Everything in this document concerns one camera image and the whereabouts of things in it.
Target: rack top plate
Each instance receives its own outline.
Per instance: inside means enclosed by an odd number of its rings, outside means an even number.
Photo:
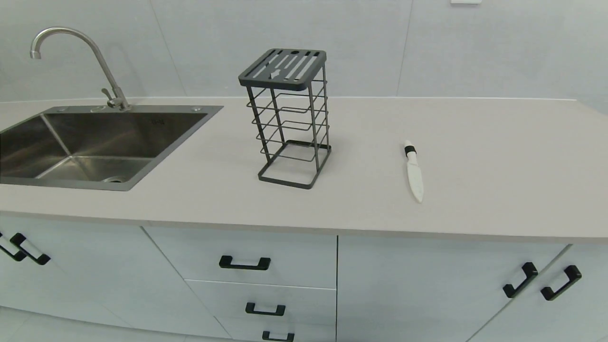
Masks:
[[[325,51],[270,49],[238,76],[242,86],[301,91],[325,64]]]

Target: black metal rack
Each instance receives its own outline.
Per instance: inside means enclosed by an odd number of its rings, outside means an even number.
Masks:
[[[262,143],[260,153],[266,156],[266,165],[258,172],[261,181],[311,189],[321,173],[331,153],[325,61],[325,51],[270,49],[238,77],[247,87],[247,106],[252,108],[252,124],[258,128],[256,139]],[[261,90],[254,94],[253,88]],[[268,104],[256,104],[268,95]],[[314,162],[310,177],[306,181],[285,179],[290,172],[305,168],[295,164],[283,167],[284,177],[265,175],[278,158]]]

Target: black knife band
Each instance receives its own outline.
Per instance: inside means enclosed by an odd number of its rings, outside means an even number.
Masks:
[[[412,146],[412,145],[408,145],[408,146],[406,146],[406,147],[405,147],[405,150],[406,150],[406,156],[407,156],[407,154],[408,154],[408,153],[410,153],[410,152],[414,152],[414,153],[416,153],[416,149],[415,149],[415,148],[414,148],[414,146]]]

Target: sink drain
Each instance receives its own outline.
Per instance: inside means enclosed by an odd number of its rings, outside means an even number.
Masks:
[[[114,177],[106,178],[102,182],[104,182],[104,183],[124,183],[124,182],[126,182],[126,179],[125,179],[125,177],[114,176]]]

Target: white knife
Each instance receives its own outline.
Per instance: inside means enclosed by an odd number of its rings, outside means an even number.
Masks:
[[[424,197],[424,185],[422,183],[422,171],[416,159],[416,149],[409,140],[406,140],[405,151],[407,156],[407,180],[410,182],[410,189],[419,203]]]

